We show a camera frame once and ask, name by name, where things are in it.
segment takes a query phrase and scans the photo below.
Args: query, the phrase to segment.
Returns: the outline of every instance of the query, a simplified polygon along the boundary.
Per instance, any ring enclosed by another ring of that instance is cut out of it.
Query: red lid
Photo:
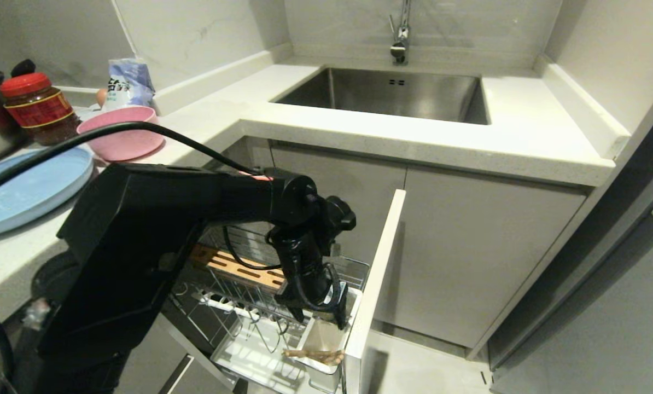
[[[10,78],[1,84],[1,93],[6,97],[27,95],[52,86],[49,78],[42,72],[33,72],[19,77]]]

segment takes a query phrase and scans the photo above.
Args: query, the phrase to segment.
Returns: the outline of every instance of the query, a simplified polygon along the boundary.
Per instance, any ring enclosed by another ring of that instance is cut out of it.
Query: stainless steel sink
[[[328,68],[275,102],[488,125],[480,80]]]

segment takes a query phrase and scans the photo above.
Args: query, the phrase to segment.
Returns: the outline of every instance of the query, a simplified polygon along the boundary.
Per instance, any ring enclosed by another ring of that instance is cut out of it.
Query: glass jar
[[[77,134],[81,120],[47,75],[36,72],[11,78],[1,84],[1,93],[4,108],[37,143],[54,145]]]

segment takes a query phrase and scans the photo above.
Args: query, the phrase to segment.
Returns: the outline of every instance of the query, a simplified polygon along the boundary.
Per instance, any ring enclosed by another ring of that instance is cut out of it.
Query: white countertop
[[[161,125],[215,150],[245,135],[354,150],[486,172],[599,186],[614,168],[601,159],[540,78],[529,70],[482,70],[491,125],[335,111],[269,102],[319,71],[327,60],[272,65],[160,119]],[[342,60],[340,67],[388,69]],[[403,72],[442,72],[433,67]],[[445,74],[476,74],[445,70]],[[207,157],[168,140],[139,162],[202,165]],[[21,229],[0,235],[0,318],[30,295],[34,272],[64,250],[56,232],[71,202]]]

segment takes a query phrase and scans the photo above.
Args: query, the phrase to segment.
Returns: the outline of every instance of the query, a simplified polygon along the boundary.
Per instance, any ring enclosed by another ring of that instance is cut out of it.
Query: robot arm
[[[333,312],[342,326],[345,299],[323,304],[337,278],[322,264],[334,237],[355,226],[339,198],[323,199],[309,177],[276,169],[251,177],[113,164],[59,230],[67,252],[33,280],[33,299],[51,311],[18,343],[17,392],[112,392],[202,230],[258,221],[275,225],[270,237],[288,283],[279,302],[298,319],[302,309]]]

